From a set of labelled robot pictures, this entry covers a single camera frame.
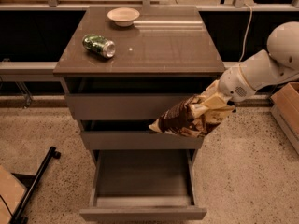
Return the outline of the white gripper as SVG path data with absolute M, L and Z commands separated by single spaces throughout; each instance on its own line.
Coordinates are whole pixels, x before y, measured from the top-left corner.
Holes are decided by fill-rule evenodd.
M 231 99 L 233 102 L 242 102 L 252 95 L 254 90 L 245 79 L 240 64 L 227 69 L 220 78 L 220 81 L 213 81 L 203 92 L 197 96 L 197 102 L 190 104 L 190 111 L 193 118 L 199 118 L 207 111 L 232 111 L 233 107 L 228 105 Z

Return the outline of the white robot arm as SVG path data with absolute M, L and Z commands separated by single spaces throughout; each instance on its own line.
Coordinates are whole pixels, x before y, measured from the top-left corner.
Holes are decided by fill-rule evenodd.
M 201 101 L 189 105 L 192 119 L 209 113 L 212 118 L 224 119 L 235 107 L 228 102 L 241 102 L 257 90 L 298 78 L 299 22 L 283 23 L 267 39 L 267 50 L 260 50 L 244 62 L 228 68 L 201 95 Z

